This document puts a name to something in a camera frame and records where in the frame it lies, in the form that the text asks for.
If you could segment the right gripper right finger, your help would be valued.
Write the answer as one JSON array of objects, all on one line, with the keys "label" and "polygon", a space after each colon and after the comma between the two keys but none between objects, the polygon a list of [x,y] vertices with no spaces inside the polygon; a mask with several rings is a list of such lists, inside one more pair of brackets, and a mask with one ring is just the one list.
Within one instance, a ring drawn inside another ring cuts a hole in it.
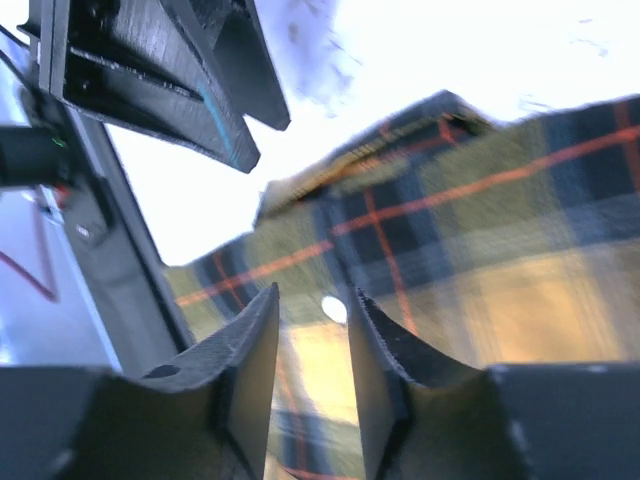
[{"label": "right gripper right finger", "polygon": [[482,479],[485,382],[401,327],[361,290],[348,337],[369,479]]}]

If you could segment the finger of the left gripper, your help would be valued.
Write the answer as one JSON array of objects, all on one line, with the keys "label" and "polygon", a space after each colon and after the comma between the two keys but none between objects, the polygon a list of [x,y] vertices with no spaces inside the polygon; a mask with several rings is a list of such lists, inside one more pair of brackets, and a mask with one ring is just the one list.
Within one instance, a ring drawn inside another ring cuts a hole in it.
[{"label": "finger of the left gripper", "polygon": [[290,113],[253,1],[171,1],[177,52],[169,71],[195,90],[215,80],[232,111],[284,131]]}]

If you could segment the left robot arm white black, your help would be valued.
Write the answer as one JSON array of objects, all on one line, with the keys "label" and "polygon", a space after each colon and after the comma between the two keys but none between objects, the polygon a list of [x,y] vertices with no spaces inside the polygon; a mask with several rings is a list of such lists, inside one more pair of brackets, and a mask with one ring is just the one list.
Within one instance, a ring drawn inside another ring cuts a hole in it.
[{"label": "left robot arm white black", "polygon": [[163,142],[138,153],[148,181],[179,148],[212,160],[202,179],[175,165],[166,192],[196,188],[201,212],[225,217],[260,157],[248,120],[289,125],[252,1],[33,1],[22,31],[28,124],[1,130],[1,183],[58,189],[65,222],[89,247],[150,239],[108,126]]}]

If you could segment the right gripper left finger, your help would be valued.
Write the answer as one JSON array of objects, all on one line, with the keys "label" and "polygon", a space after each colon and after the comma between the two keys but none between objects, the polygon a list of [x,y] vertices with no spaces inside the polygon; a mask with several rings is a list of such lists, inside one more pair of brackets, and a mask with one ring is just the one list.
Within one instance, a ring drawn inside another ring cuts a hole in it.
[{"label": "right gripper left finger", "polygon": [[262,290],[222,329],[143,377],[177,415],[169,435],[188,467],[216,479],[264,475],[275,362],[279,288]]}]

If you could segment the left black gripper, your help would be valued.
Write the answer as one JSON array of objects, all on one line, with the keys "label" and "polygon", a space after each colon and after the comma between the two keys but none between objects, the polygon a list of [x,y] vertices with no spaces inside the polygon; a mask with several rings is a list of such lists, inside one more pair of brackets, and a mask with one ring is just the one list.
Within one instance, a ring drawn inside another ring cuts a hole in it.
[{"label": "left black gripper", "polygon": [[86,115],[186,147],[249,173],[260,152],[241,117],[210,86],[169,71],[177,33],[171,1],[31,1],[20,25],[39,86]]}]

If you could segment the yellow plaid long sleeve shirt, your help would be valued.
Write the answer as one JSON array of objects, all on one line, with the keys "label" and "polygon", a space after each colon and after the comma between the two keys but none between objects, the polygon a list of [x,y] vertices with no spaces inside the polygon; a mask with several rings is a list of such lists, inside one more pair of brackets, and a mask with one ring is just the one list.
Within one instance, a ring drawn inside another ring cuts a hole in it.
[{"label": "yellow plaid long sleeve shirt", "polygon": [[321,306],[350,285],[473,366],[638,358],[639,101],[495,128],[437,94],[166,277],[197,339],[278,284],[265,477],[360,479],[347,331]]}]

